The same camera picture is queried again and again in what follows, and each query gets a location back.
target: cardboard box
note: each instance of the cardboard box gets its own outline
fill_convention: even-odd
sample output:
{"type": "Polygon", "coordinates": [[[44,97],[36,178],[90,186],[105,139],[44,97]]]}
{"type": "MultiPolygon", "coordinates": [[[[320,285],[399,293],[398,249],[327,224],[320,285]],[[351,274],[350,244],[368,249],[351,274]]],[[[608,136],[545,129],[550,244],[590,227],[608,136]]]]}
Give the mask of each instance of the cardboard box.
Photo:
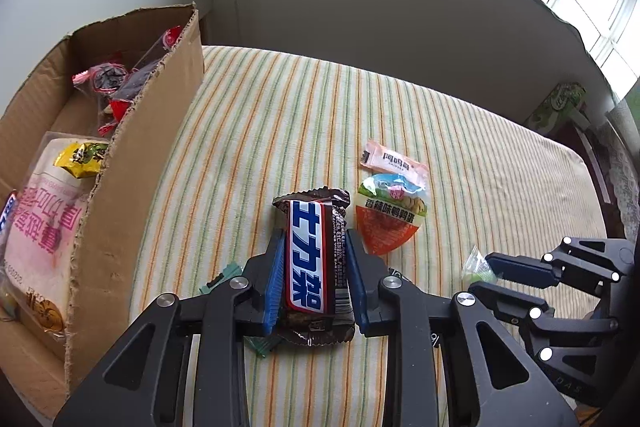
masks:
{"type": "Polygon", "coordinates": [[[204,74],[195,6],[140,9],[62,39],[36,66],[0,120],[0,201],[20,189],[43,134],[95,136],[97,105],[72,74],[122,52],[132,65],[168,28],[183,26],[118,126],[91,193],[72,254],[64,360],[27,319],[0,322],[0,367],[44,416],[127,328],[133,272],[150,203],[174,139],[204,74]]]}

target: plastic bag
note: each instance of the plastic bag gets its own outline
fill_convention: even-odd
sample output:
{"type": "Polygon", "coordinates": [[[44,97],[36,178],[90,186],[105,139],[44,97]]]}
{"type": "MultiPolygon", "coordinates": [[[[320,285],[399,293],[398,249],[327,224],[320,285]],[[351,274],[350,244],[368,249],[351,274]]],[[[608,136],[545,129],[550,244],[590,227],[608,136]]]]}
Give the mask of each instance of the plastic bag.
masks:
{"type": "Polygon", "coordinates": [[[116,129],[135,97],[164,55],[177,42],[181,26],[163,32],[136,64],[127,70],[122,64],[105,62],[75,74],[75,87],[98,95],[98,134],[106,137],[116,129]]]}
{"type": "Polygon", "coordinates": [[[380,173],[358,187],[358,231],[369,253],[384,255],[408,241],[424,221],[429,169],[374,140],[367,141],[360,163],[380,173]]]}
{"type": "MultiPolygon", "coordinates": [[[[12,215],[12,209],[17,207],[17,197],[17,190],[9,192],[9,196],[6,198],[4,207],[2,208],[2,214],[0,214],[0,259],[2,259],[6,238],[9,234],[8,227],[11,225],[10,216],[12,215]]],[[[0,306],[2,306],[4,311],[9,315],[9,318],[15,320],[17,318],[18,303],[7,287],[8,281],[0,268],[0,306]]]]}
{"type": "Polygon", "coordinates": [[[369,253],[384,255],[408,241],[426,216],[427,192],[401,174],[374,174],[356,193],[356,220],[369,253]]]}
{"type": "Polygon", "coordinates": [[[105,145],[91,137],[47,133],[0,233],[2,287],[61,341],[71,253],[105,145]]]}
{"type": "Polygon", "coordinates": [[[476,281],[484,281],[495,284],[498,278],[495,276],[493,270],[487,263],[484,255],[480,253],[478,247],[474,245],[471,249],[469,257],[466,258],[465,264],[462,267],[462,287],[468,289],[471,283],[476,281]]]}

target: barcode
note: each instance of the barcode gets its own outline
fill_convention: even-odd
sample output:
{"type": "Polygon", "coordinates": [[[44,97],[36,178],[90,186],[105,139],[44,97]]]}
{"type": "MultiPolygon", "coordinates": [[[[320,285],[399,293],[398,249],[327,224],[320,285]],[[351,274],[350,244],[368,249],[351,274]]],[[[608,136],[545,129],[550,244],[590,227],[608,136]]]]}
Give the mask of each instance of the barcode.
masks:
{"type": "Polygon", "coordinates": [[[347,288],[335,289],[335,313],[337,315],[351,313],[351,299],[347,288]]]}

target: bed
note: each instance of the bed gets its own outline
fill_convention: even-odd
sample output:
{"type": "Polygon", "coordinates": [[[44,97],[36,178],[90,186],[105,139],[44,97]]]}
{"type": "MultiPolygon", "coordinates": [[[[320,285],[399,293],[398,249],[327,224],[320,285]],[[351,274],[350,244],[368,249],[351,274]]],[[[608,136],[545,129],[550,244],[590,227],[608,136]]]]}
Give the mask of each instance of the bed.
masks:
{"type": "MultiPolygon", "coordinates": [[[[273,228],[274,196],[322,185],[353,193],[369,175],[358,163],[369,138],[430,168],[425,226],[385,256],[424,291],[459,291],[473,245],[483,253],[540,257],[565,235],[606,237],[580,157],[511,121],[431,89],[324,60],[225,46],[203,52],[204,82],[150,209],[130,320],[158,294],[197,295],[226,264],[243,266],[262,253],[273,228]]],[[[353,226],[353,207],[347,218],[353,226]]],[[[526,291],[548,299],[556,316],[583,317],[594,307],[593,298],[569,288],[526,291]]],[[[435,356],[446,425],[438,350],[435,356]]],[[[247,348],[251,425],[380,425],[385,371],[386,340],[358,332],[337,346],[280,344],[266,358],[247,348]]],[[[193,371],[187,395],[193,396],[193,371]]]]}

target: blue label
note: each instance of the blue label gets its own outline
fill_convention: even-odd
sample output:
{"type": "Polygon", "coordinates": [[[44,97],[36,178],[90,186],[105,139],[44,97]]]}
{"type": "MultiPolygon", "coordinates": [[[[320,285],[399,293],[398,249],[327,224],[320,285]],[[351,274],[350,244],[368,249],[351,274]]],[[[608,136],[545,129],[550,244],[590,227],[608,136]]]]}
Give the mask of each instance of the blue label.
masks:
{"type": "Polygon", "coordinates": [[[324,313],[322,203],[289,201],[287,302],[303,312],[324,313]]]}
{"type": "Polygon", "coordinates": [[[4,230],[6,226],[6,220],[9,218],[9,212],[11,212],[12,207],[14,206],[17,198],[15,197],[15,190],[9,194],[9,197],[6,198],[6,203],[4,204],[4,209],[2,210],[2,214],[0,215],[0,232],[4,230]]]}

